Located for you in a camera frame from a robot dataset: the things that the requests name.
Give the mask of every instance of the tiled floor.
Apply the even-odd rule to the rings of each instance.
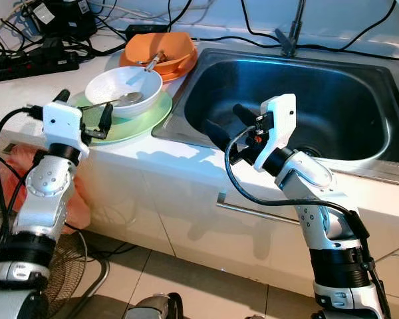
[[[120,242],[88,234],[88,242],[112,250]],[[320,308],[312,298],[270,287],[225,272],[199,266],[156,251],[136,247],[110,258],[106,282],[76,319],[121,319],[129,304],[157,292],[178,292],[189,319],[244,319],[254,314],[266,319],[310,318]],[[72,305],[97,278],[100,266],[88,263],[71,302],[55,316],[66,318]],[[399,300],[390,297],[393,319],[399,318]]]

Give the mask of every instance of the orange plastic bag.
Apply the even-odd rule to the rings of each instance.
[[[26,145],[16,145],[11,150],[11,155],[7,158],[7,163],[12,166],[20,176],[23,176],[33,165],[33,158],[37,149]],[[9,204],[12,198],[13,191],[18,184],[18,178],[3,164],[0,163],[0,176],[3,185],[3,192],[5,196],[6,205]],[[76,228],[83,229],[90,224],[90,208],[86,204],[87,198],[86,190],[82,180],[77,176],[74,178],[75,193],[68,201],[66,221],[69,225]],[[19,211],[27,196],[25,186],[19,190],[17,199],[13,206],[14,211]],[[63,233],[71,234],[74,231],[65,226]]]

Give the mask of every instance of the cabinet handle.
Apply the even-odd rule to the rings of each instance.
[[[225,198],[226,198],[226,194],[224,192],[219,192],[219,195],[217,196],[217,201],[216,201],[215,205],[217,207],[223,207],[226,209],[230,209],[232,211],[239,211],[241,213],[258,216],[258,217],[265,218],[265,219],[270,219],[271,221],[282,221],[283,223],[300,225],[299,221],[296,219],[281,217],[281,216],[274,215],[274,214],[264,213],[262,211],[256,211],[254,209],[247,209],[247,208],[244,208],[241,206],[227,204],[227,203],[225,203]]]

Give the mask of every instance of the power adapter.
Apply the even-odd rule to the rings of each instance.
[[[165,33],[167,31],[167,25],[129,25],[124,34],[126,35],[127,41],[129,41],[135,35],[144,35],[146,33]]]

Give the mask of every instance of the orange bowl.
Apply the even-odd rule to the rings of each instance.
[[[148,33],[135,35],[126,45],[124,55],[128,62],[149,61],[160,50],[166,61],[158,63],[154,70],[160,74],[172,73],[183,60],[189,58],[195,45],[186,32]]]

